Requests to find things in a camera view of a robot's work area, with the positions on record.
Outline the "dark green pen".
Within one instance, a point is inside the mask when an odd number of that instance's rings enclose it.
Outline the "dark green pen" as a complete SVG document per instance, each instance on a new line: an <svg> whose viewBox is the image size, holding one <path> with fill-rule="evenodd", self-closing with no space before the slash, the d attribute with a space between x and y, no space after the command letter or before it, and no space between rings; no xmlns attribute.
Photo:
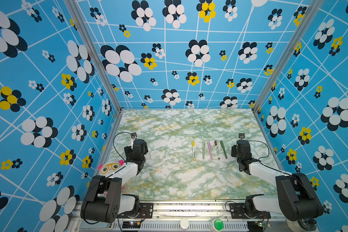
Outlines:
<svg viewBox="0 0 348 232"><path fill-rule="evenodd" d="M226 148L225 148L224 142L222 140L220 141L220 145L221 145L221 148L223 150L224 157L227 159L228 156L227 156L227 153L226 153Z"/></svg>

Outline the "pink pen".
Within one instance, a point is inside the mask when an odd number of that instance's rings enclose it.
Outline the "pink pen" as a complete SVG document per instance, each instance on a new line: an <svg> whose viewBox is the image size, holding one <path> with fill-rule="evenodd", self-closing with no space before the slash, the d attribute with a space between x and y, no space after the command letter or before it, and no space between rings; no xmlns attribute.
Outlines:
<svg viewBox="0 0 348 232"><path fill-rule="evenodd" d="M207 147L208 147L208 150L209 150L210 159L213 160L212 147L211 147L211 143L209 141L207 142Z"/></svg>

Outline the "light green pen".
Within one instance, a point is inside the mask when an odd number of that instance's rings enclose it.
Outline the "light green pen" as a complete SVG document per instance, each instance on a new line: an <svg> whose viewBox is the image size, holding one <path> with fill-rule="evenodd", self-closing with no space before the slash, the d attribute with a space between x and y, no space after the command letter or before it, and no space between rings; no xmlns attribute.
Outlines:
<svg viewBox="0 0 348 232"><path fill-rule="evenodd" d="M205 160L206 143L202 142L202 159Z"/></svg>

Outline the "white pen yellow end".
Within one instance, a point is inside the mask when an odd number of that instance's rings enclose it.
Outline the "white pen yellow end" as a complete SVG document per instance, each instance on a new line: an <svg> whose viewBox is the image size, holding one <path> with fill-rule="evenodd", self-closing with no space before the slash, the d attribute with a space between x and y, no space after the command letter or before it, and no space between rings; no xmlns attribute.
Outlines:
<svg viewBox="0 0 348 232"><path fill-rule="evenodd" d="M191 142L191 147L192 147L192 158L193 158L193 160L196 160L196 156L195 156L195 143L194 143L194 141Z"/></svg>

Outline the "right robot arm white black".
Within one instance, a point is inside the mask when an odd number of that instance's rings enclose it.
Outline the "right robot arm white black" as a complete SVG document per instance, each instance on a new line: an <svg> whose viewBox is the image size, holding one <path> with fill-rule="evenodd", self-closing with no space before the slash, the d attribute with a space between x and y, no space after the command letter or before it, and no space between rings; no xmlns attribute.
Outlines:
<svg viewBox="0 0 348 232"><path fill-rule="evenodd" d="M323 205L307 176L284 172L252 157L247 140L238 140L232 146L232 157L237 159L239 170L258 177L276 187L277 196L250 195L245 200L245 213L255 217L259 212L283 214L290 221L315 221L323 215Z"/></svg>

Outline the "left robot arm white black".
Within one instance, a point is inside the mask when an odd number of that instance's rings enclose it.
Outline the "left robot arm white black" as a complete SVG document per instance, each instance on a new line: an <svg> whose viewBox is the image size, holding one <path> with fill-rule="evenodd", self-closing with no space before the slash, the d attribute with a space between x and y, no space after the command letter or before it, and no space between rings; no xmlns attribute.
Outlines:
<svg viewBox="0 0 348 232"><path fill-rule="evenodd" d="M144 140L137 139L124 151L126 161L121 167L114 169L106 164L100 169L100 174L92 178L81 206L80 216L86 223L113 223L120 214L138 215L139 196L122 194L121 190L144 168L148 146Z"/></svg>

